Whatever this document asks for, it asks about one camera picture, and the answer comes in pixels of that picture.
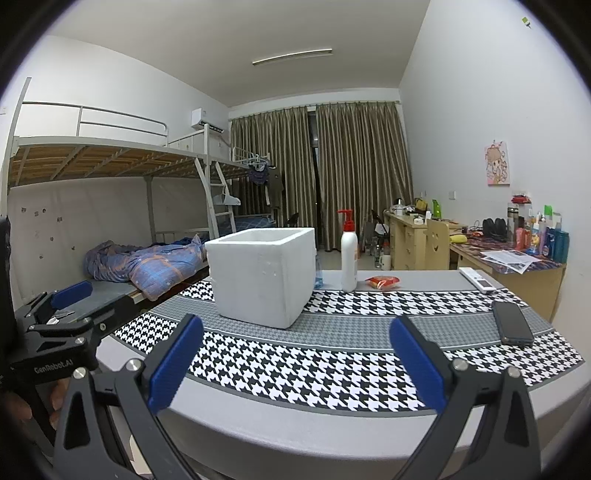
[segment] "curtain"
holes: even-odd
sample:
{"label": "curtain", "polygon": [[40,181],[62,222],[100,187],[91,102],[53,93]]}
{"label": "curtain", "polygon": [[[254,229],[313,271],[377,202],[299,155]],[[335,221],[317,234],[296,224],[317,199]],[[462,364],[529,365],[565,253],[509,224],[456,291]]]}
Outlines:
{"label": "curtain", "polygon": [[353,209],[358,235],[371,210],[413,199],[413,183],[394,102],[319,105],[316,109],[324,247],[340,249],[342,219]]}
{"label": "curtain", "polygon": [[[299,212],[298,226],[316,225],[316,188],[306,107],[258,113],[232,121],[232,146],[259,155],[270,155],[282,174],[284,194],[278,224],[283,226]],[[265,188],[248,179],[232,181],[240,198],[240,215],[268,213]]]}

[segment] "metal screw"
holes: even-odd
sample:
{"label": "metal screw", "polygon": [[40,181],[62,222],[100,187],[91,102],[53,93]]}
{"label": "metal screw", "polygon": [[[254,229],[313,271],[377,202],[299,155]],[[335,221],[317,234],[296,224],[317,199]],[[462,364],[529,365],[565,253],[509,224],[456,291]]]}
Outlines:
{"label": "metal screw", "polygon": [[513,365],[507,369],[507,373],[511,378],[519,378],[521,376],[521,370],[519,370],[517,367],[513,367]]}
{"label": "metal screw", "polygon": [[125,364],[125,368],[130,372],[137,372],[140,368],[142,368],[142,361],[139,358],[132,358]]}
{"label": "metal screw", "polygon": [[468,370],[468,362],[466,362],[463,358],[454,358],[452,366],[454,370],[458,370],[459,372],[465,372]]}
{"label": "metal screw", "polygon": [[88,373],[88,370],[86,370],[86,368],[78,367],[78,368],[76,368],[76,370],[74,370],[74,373],[72,373],[72,376],[77,380],[82,380],[86,376],[87,373]]}

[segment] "blue gripper pad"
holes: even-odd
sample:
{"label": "blue gripper pad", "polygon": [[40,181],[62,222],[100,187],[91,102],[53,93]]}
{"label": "blue gripper pad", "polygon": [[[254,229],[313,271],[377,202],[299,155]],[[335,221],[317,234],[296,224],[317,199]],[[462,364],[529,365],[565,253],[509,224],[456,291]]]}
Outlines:
{"label": "blue gripper pad", "polygon": [[153,415],[172,403],[202,342],[203,323],[198,316],[193,315],[152,374],[148,408]]}
{"label": "blue gripper pad", "polygon": [[87,280],[75,285],[70,285],[53,294],[51,308],[56,310],[65,309],[77,301],[81,301],[92,294],[92,283]]}
{"label": "blue gripper pad", "polygon": [[390,324],[390,343],[423,403],[438,414],[442,413],[447,405],[443,378],[399,318]]}

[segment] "hanging clothes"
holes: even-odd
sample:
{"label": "hanging clothes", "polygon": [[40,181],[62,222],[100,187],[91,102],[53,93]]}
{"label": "hanging clothes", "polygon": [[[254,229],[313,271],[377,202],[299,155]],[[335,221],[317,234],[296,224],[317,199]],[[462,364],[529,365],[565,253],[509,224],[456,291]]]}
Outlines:
{"label": "hanging clothes", "polygon": [[252,167],[248,170],[248,180],[256,185],[264,185],[268,177],[269,165],[265,165],[261,171],[258,171]]}
{"label": "hanging clothes", "polygon": [[267,188],[269,189],[269,204],[271,208],[281,208],[281,198],[283,196],[283,179],[281,170],[272,168],[267,178]]}

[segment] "headphones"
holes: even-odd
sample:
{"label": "headphones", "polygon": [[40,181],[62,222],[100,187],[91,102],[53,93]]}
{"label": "headphones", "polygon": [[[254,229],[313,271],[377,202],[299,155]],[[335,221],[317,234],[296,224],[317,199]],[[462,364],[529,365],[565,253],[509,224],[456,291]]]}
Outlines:
{"label": "headphones", "polygon": [[482,234],[487,238],[492,238],[498,242],[507,241],[507,224],[504,219],[497,218],[495,221],[492,218],[487,218],[482,222]]}

